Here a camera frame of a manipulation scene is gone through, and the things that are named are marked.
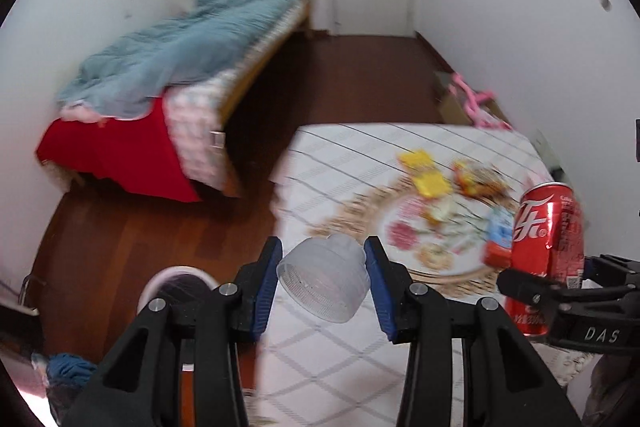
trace yellow snack package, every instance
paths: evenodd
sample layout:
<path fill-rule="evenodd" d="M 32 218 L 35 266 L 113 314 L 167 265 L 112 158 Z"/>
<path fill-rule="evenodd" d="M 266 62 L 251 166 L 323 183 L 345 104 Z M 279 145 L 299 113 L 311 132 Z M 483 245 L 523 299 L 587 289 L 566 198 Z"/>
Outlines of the yellow snack package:
<path fill-rule="evenodd" d="M 452 192 L 451 184 L 436 167 L 428 152 L 419 149 L 398 156 L 423 198 L 440 198 Z"/>
<path fill-rule="evenodd" d="M 413 152 L 405 152 L 398 156 L 398 160 L 411 171 L 423 171 L 435 166 L 431 155 L 423 149 L 418 149 Z"/>

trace red blanket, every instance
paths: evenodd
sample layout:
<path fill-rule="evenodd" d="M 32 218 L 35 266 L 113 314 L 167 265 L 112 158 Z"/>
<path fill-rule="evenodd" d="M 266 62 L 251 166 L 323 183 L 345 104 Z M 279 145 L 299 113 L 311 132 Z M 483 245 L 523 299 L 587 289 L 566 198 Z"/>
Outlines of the red blanket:
<path fill-rule="evenodd" d="M 97 178 L 110 178 L 127 192 L 171 200 L 200 201 L 182 173 L 164 123 L 162 98 L 141 120 L 106 124 L 53 122 L 36 150 L 41 162 L 53 161 Z"/>

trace blue cloth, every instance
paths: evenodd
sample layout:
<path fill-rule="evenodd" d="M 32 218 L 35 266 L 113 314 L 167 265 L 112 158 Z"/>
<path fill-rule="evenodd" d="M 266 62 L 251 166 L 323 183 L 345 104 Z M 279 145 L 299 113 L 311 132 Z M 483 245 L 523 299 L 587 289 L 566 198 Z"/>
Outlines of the blue cloth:
<path fill-rule="evenodd" d="M 166 19 L 116 40 L 82 62 L 58 94 L 103 116 L 134 119 L 173 84 L 193 84 L 232 68 L 295 0 L 198 0 L 184 18 Z"/>
<path fill-rule="evenodd" d="M 47 379 L 51 387 L 55 385 L 84 387 L 96 369 L 95 363 L 87 362 L 77 355 L 61 353 L 49 359 Z"/>

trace red soda can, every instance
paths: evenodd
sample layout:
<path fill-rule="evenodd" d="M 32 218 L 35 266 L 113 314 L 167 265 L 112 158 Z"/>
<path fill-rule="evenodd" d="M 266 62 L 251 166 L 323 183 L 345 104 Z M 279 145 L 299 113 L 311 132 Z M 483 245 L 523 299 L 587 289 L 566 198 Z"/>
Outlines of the red soda can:
<path fill-rule="evenodd" d="M 513 225 L 511 267 L 579 288 L 584 267 L 582 211 L 574 192 L 545 183 L 524 193 Z M 546 333 L 534 308 L 508 298 L 505 310 L 525 335 Z"/>

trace blue gripper pad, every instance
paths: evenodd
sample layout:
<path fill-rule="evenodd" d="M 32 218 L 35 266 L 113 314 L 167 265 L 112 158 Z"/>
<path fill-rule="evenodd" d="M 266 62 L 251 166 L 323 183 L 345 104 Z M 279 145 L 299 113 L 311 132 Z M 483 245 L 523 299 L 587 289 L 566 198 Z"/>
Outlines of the blue gripper pad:
<path fill-rule="evenodd" d="M 278 286 L 276 266 L 282 260 L 282 243 L 277 237 L 274 237 L 274 239 L 275 241 L 273 241 L 269 262 L 267 263 L 264 276 L 262 278 L 262 284 L 260 285 L 260 289 L 258 290 L 255 298 L 252 335 L 256 341 L 267 329 L 267 322 L 269 321 L 269 315 L 271 313 L 273 297 Z"/>
<path fill-rule="evenodd" d="M 380 329 L 393 342 L 398 336 L 398 328 L 394 320 L 393 299 L 375 254 L 375 249 L 382 247 L 377 247 L 376 243 L 380 242 L 372 238 L 367 239 L 364 243 L 364 251 L 367 255 L 366 267 L 371 281 L 371 296 L 376 307 Z"/>
<path fill-rule="evenodd" d="M 276 266 L 282 260 L 282 243 L 270 237 L 255 263 L 241 267 L 234 282 L 242 290 L 241 304 L 232 314 L 232 329 L 243 342 L 255 342 L 267 329 L 278 286 Z"/>

